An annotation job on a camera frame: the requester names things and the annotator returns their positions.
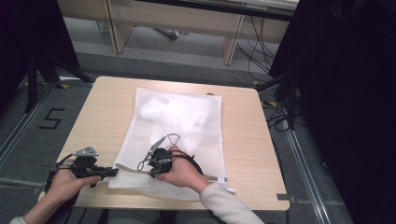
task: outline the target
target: forearm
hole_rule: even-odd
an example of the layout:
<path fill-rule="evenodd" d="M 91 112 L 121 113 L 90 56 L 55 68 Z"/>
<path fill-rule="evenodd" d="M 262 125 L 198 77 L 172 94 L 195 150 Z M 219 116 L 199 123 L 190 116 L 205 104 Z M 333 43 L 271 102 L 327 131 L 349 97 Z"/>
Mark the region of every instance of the forearm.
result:
<path fill-rule="evenodd" d="M 202 204 L 228 224 L 263 223 L 250 208 L 221 184 L 212 183 L 200 194 Z"/>
<path fill-rule="evenodd" d="M 23 219 L 29 224 L 45 223 L 61 205 L 59 200 L 44 196 Z"/>

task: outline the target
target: wooden table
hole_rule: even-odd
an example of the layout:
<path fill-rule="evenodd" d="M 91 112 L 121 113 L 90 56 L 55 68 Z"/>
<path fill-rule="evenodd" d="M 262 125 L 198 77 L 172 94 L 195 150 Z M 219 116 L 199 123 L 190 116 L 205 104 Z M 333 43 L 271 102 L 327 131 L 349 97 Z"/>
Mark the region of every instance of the wooden table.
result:
<path fill-rule="evenodd" d="M 99 77 L 67 138 L 59 160 L 67 154 L 93 146 L 99 166 L 112 166 L 134 112 L 136 88 L 158 91 L 222 95 L 224 157 L 230 188 L 252 210 L 285 211 L 289 201 L 276 154 L 266 126 L 258 93 L 253 89 Z M 84 188 L 76 206 L 141 209 L 205 209 L 201 203 L 182 203 L 146 197 L 133 189 L 109 189 L 107 181 Z"/>

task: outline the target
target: left hand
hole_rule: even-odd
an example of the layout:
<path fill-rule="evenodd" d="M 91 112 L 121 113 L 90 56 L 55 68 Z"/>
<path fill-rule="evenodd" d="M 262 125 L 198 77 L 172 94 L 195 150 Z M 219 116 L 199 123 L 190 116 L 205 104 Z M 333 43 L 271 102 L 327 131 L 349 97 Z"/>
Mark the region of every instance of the left hand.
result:
<path fill-rule="evenodd" d="M 101 177 L 98 175 L 78 179 L 70 169 L 60 169 L 53 177 L 46 196 L 52 197 L 59 203 L 64 203 L 73 198 L 84 186 L 96 184 L 100 180 Z"/>

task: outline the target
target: black stand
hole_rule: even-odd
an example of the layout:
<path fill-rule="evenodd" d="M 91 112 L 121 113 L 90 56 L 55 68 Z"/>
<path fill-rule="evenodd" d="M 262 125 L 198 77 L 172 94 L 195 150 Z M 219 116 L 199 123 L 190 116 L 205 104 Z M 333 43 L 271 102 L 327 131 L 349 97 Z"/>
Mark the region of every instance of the black stand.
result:
<path fill-rule="evenodd" d="M 29 70 L 28 70 L 28 105 L 26 108 L 26 112 L 29 112 L 36 103 L 37 100 L 37 78 L 36 78 L 36 70 L 38 70 L 44 80 L 48 83 L 56 83 L 59 81 L 59 76 L 57 75 L 54 65 L 61 66 L 66 71 L 73 74 L 75 77 L 80 78 L 85 82 L 94 82 L 94 80 L 90 77 L 84 75 L 77 68 L 74 68 L 62 61 L 58 57 L 51 55 L 49 53 L 40 52 L 40 53 L 32 53 L 29 58 Z"/>
<path fill-rule="evenodd" d="M 318 47 L 330 30 L 330 26 L 332 25 L 331 11 L 333 4 L 334 2 L 331 1 L 330 4 L 325 7 L 324 13 L 318 16 L 317 22 L 309 31 L 307 37 L 304 39 L 302 46 L 297 51 L 287 70 L 280 75 L 277 75 L 274 74 L 276 72 L 274 72 L 274 67 L 272 67 L 269 74 L 274 77 L 274 79 L 256 87 L 256 91 L 263 91 L 265 89 L 275 86 L 276 84 L 279 84 L 279 87 L 277 88 L 275 93 L 275 98 L 277 101 L 284 102 L 288 105 L 287 120 L 289 123 L 289 127 L 292 130 L 294 130 L 293 117 L 297 83 L 303 73 L 309 69 L 309 66 L 315 56 L 315 52 L 317 52 Z M 282 55 L 280 55 L 280 57 L 277 57 L 276 60 L 283 60 Z"/>

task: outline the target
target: black curtain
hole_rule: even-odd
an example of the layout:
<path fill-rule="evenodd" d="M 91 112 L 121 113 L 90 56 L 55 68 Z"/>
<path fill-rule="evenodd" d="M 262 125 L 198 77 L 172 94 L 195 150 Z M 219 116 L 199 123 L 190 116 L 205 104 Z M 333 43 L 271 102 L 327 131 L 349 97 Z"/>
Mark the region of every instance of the black curtain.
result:
<path fill-rule="evenodd" d="M 56 0 L 2 0 L 0 2 L 0 106 L 12 99 L 27 73 L 28 60 L 47 52 L 79 68 Z"/>
<path fill-rule="evenodd" d="M 355 223 L 396 223 L 396 14 L 365 1 L 333 20 L 297 80 L 305 117 Z"/>

